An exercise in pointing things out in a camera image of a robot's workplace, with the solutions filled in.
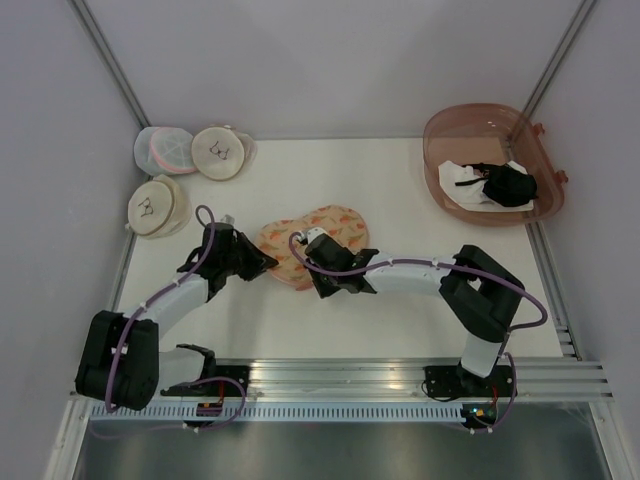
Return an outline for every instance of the round mesh bag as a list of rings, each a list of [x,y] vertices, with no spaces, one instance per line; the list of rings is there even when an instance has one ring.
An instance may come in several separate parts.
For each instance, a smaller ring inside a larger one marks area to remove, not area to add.
[[[191,158],[193,135],[174,127],[147,127],[133,146],[136,165],[149,175],[180,175],[196,171]]]

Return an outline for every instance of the metal pole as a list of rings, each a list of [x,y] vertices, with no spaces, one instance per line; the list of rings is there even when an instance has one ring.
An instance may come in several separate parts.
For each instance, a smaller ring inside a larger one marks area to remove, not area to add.
[[[86,4],[85,0],[67,0],[71,9],[78,17],[80,24],[84,28],[85,32],[89,36],[91,43],[96,49],[96,52],[102,59],[105,67],[107,67],[107,71],[111,75],[111,78],[115,82],[118,90],[122,94],[127,107],[131,111],[131,114],[135,118],[138,125],[140,125],[140,129],[151,126],[151,122],[147,118],[138,97],[136,96],[133,88],[131,88],[131,84],[127,80],[120,63],[116,59],[113,54],[111,47],[109,46],[109,42],[107,42],[104,33],[100,29],[100,25],[96,21],[91,9]]]
[[[540,102],[542,101],[542,97],[549,89],[551,82],[555,78],[558,70],[560,69],[560,66],[567,57],[567,53],[569,53],[569,50],[575,43],[576,38],[578,38],[578,35],[582,31],[582,28],[586,24],[587,20],[593,13],[593,10],[597,3],[598,0],[582,0],[582,2],[580,2],[578,9],[573,14],[573,17],[569,22],[569,26],[562,35],[562,38],[560,39],[560,42],[551,55],[551,58],[547,62],[547,65],[542,72],[538,83],[533,89],[533,92],[531,92],[527,103],[522,109],[522,113],[524,114],[525,118],[530,119],[535,113],[536,109],[540,105]]]

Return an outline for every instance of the white wall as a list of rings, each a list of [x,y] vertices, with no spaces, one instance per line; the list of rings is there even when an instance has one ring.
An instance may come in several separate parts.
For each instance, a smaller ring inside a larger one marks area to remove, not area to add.
[[[110,294],[137,128],[63,0],[0,18],[0,478],[31,480]]]
[[[572,324],[640,456],[640,2],[600,2],[536,117],[569,176],[545,227]]]
[[[151,122],[259,138],[422,135],[521,107],[578,0],[88,0]]]

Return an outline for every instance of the white table surface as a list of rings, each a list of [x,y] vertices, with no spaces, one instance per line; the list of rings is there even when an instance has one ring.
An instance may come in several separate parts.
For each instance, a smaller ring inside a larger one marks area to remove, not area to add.
[[[523,226],[468,225],[436,205],[423,176],[421,139],[262,141],[256,159],[230,181],[200,174],[173,178],[194,208],[204,203],[218,218],[232,215],[250,239],[272,221],[340,204],[362,214],[370,247],[382,251],[429,256],[478,245],[548,304]],[[138,238],[120,309],[168,283],[201,235],[193,216],[171,237]],[[514,323],[537,318],[535,307],[523,301]],[[195,343],[219,358],[437,358],[461,355],[466,336],[439,297],[339,292],[321,300],[313,289],[296,292],[264,274],[251,283],[230,278],[167,333],[161,349]],[[514,333],[507,350],[519,357],[562,355],[551,320]]]

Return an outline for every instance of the black cloth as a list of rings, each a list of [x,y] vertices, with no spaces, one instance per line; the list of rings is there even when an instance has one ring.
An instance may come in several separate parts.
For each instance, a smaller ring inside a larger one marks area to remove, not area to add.
[[[526,205],[534,198],[538,198],[538,184],[533,175],[528,175],[510,167],[509,165],[486,165],[474,163],[464,165],[473,167],[482,173],[481,178],[456,182],[456,186],[465,187],[477,182],[486,182],[482,192],[503,207],[519,207]]]

